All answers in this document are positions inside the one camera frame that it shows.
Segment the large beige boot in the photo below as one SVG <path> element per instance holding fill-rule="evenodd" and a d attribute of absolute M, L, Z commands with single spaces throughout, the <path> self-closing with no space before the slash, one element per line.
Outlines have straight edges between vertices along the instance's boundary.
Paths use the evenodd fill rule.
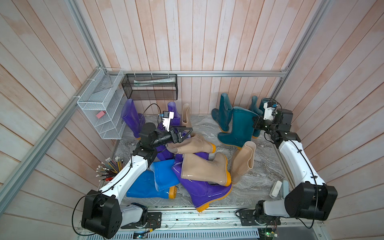
<path fill-rule="evenodd" d="M 184 154 L 181 178 L 212 182 L 224 187 L 232 184 L 231 175 L 228 171 L 228 159 L 222 153 L 215 154 L 212 161 L 203 159 L 196 154 Z"/>

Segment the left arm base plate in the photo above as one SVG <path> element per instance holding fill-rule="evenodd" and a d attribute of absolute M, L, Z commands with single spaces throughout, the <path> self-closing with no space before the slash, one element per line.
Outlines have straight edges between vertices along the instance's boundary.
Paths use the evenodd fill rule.
<path fill-rule="evenodd" d="M 148 208 L 138 203 L 132 203 L 121 208 L 121 229 L 157 229 L 161 227 L 162 213 L 149 212 Z"/>

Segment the teal boot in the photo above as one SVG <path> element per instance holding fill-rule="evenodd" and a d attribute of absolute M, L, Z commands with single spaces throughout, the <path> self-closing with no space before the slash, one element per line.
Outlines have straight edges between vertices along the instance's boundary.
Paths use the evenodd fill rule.
<path fill-rule="evenodd" d="M 258 115 L 250 110 L 234 107 L 232 131 L 229 134 L 219 133 L 218 140 L 225 145 L 241 149 L 253 136 L 255 130 L 253 127 L 254 117 L 258 117 Z"/>
<path fill-rule="evenodd" d="M 265 112 L 265 108 L 264 108 L 264 104 L 265 103 L 268 103 L 270 101 L 269 98 L 262 98 L 261 102 L 260 102 L 260 105 L 259 105 L 259 109 L 264 113 Z"/>
<path fill-rule="evenodd" d="M 251 103 L 251 105 L 249 107 L 249 110 L 254 112 L 254 113 L 256 113 L 258 116 L 262 116 L 263 117 L 264 113 L 263 113 L 262 110 L 260 110 L 258 108 L 257 101 L 258 101 L 258 97 L 257 96 L 253 96 L 252 97 L 252 103 Z M 261 132 L 260 130 L 254 130 L 252 138 L 254 138 L 254 139 L 258 138 L 260 136 L 260 132 Z"/>
<path fill-rule="evenodd" d="M 211 115 L 218 123 L 222 132 L 227 133 L 230 129 L 229 124 L 232 120 L 233 107 L 227 93 L 222 93 L 219 108 L 212 110 Z"/>

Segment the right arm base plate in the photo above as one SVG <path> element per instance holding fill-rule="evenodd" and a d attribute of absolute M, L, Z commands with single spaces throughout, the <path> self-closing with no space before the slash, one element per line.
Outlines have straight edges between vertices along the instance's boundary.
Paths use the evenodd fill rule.
<path fill-rule="evenodd" d="M 239 209 L 235 215 L 240 219 L 243 227 L 249 226 L 279 226 L 281 220 L 279 217 L 261 215 L 257 210 Z"/>

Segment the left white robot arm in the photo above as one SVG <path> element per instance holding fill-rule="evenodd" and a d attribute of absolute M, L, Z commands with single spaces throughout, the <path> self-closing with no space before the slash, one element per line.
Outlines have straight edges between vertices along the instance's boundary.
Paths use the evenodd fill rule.
<path fill-rule="evenodd" d="M 81 226 L 106 239 L 114 237 L 122 226 L 141 220 L 144 208 L 131 204 L 120 204 L 129 188 L 137 178 L 154 162 L 157 147 L 169 143 L 182 143 L 193 132 L 193 128 L 184 126 L 166 128 L 160 131 L 155 124 L 145 123 L 140 132 L 140 140 L 131 154 L 129 163 L 100 190 L 89 191 L 84 200 Z"/>

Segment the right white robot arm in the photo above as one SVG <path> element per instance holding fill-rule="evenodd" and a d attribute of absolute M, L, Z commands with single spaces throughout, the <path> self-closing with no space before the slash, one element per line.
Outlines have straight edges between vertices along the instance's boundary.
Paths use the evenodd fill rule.
<path fill-rule="evenodd" d="M 254 218 L 266 225 L 278 218 L 302 218 L 313 221 L 328 219 L 338 192 L 318 175 L 305 154 L 301 139 L 291 132 L 293 113 L 277 104 L 265 104 L 264 116 L 253 118 L 254 129 L 269 134 L 272 143 L 286 160 L 295 187 L 282 200 L 259 201 Z"/>

